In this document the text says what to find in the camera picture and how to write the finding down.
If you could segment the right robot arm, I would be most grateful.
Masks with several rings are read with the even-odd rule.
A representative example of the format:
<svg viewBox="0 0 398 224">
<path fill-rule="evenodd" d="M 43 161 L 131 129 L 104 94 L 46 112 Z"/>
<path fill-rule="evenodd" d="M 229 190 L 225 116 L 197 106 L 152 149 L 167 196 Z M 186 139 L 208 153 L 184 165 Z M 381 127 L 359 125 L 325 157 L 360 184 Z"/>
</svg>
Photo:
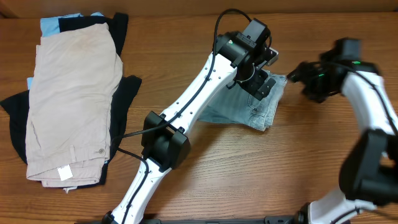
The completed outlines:
<svg viewBox="0 0 398 224">
<path fill-rule="evenodd" d="M 319 56 L 288 74 L 301 82 L 309 100 L 324 102 L 341 94 L 353 107 L 360 137 L 341 166 L 338 187 L 305 204 L 292 223 L 349 223 L 362 212 L 397 202 L 397 166 L 380 164 L 383 154 L 397 161 L 397 115 L 377 66 L 361 60 L 361 42 L 342 38 Z"/>
</svg>

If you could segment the light blue denim shorts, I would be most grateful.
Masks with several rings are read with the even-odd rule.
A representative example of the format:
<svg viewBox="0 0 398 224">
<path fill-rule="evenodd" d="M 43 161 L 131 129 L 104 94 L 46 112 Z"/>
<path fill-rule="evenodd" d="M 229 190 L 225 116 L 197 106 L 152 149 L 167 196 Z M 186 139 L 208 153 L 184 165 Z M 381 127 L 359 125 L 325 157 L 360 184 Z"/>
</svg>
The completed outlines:
<svg viewBox="0 0 398 224">
<path fill-rule="evenodd" d="M 199 121 L 220 124 L 244 124 L 259 131 L 271 127 L 279 100 L 282 98 L 287 79 L 266 71 L 267 80 L 275 80 L 270 93 L 257 100 L 240 86 L 222 88 L 208 103 Z"/>
</svg>

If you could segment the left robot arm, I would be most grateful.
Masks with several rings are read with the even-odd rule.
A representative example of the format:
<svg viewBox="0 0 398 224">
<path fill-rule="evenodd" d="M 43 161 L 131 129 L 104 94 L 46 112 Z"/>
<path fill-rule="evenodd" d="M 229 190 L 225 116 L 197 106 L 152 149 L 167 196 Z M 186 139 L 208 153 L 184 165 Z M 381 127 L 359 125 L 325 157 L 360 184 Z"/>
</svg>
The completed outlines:
<svg viewBox="0 0 398 224">
<path fill-rule="evenodd" d="M 121 203 L 102 223 L 141 223 L 146 206 L 162 179 L 190 152 L 188 136 L 208 103 L 234 81 L 257 100 L 265 98 L 274 81 L 261 68 L 278 53 L 269 47 L 271 32 L 253 19 L 243 32 L 215 34 L 213 49 L 201 72 L 183 94 L 161 114 L 151 111 L 144 120 L 140 166 Z"/>
</svg>

